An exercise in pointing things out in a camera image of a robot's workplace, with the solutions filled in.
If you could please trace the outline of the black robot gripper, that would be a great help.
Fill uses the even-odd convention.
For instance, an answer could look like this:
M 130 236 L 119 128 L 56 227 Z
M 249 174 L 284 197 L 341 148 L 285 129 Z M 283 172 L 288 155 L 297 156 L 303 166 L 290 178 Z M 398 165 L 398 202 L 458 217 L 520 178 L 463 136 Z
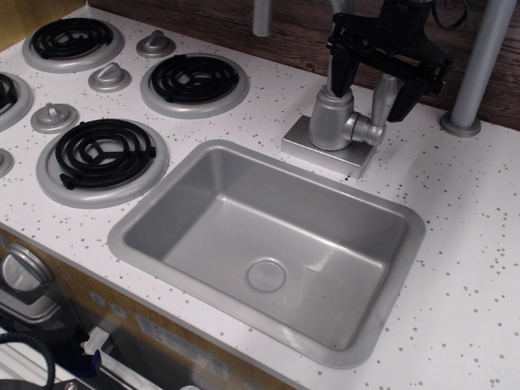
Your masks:
M 333 94 L 342 98 L 350 90 L 361 63 L 405 82 L 392 105 L 390 123 L 403 121 L 423 94 L 440 94 L 453 59 L 425 32 L 435 4 L 385 1 L 376 17 L 335 13 L 327 43 Z

